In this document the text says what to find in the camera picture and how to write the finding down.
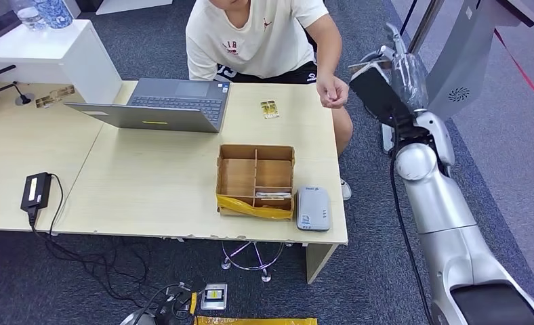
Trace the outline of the person's left hand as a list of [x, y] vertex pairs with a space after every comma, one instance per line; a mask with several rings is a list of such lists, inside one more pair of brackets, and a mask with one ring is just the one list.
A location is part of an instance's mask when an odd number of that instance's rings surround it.
[[323, 107], [339, 109], [348, 100], [349, 87], [343, 80], [332, 74], [319, 74], [316, 81], [316, 90]]

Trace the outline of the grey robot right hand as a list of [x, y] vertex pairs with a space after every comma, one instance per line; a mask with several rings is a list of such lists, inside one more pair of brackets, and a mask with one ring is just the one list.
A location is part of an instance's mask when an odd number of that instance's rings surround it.
[[394, 48], [382, 45], [359, 62], [349, 65], [348, 71], [355, 77], [362, 70], [376, 69], [410, 111], [424, 111], [428, 106], [428, 93], [419, 60], [407, 51], [401, 34], [393, 24], [387, 23], [385, 30]]

